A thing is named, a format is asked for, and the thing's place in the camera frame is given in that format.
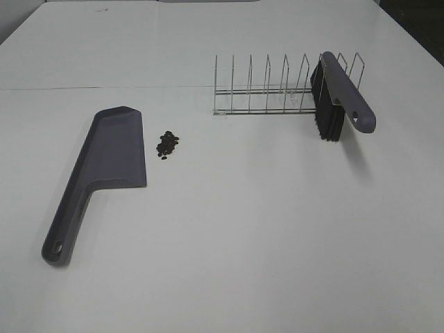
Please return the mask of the pile of coffee beans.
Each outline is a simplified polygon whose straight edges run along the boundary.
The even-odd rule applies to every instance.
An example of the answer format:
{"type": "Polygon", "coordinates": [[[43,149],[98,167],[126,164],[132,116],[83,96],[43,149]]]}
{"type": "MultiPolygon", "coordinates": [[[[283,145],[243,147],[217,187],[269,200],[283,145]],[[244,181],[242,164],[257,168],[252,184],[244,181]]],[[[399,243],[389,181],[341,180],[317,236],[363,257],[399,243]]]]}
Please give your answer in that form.
{"type": "Polygon", "coordinates": [[[157,156],[161,160],[166,160],[172,154],[180,138],[167,130],[160,136],[160,143],[156,146],[157,156]]]}

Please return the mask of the grey plastic dustpan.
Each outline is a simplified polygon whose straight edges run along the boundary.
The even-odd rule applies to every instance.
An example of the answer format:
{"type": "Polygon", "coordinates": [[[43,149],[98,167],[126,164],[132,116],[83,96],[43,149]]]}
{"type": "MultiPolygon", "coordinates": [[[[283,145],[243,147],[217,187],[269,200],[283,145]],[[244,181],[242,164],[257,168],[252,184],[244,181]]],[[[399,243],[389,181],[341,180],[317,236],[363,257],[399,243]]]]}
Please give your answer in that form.
{"type": "Polygon", "coordinates": [[[147,186],[142,114],[119,106],[97,112],[41,249],[51,266],[70,263],[91,195],[147,186]]]}

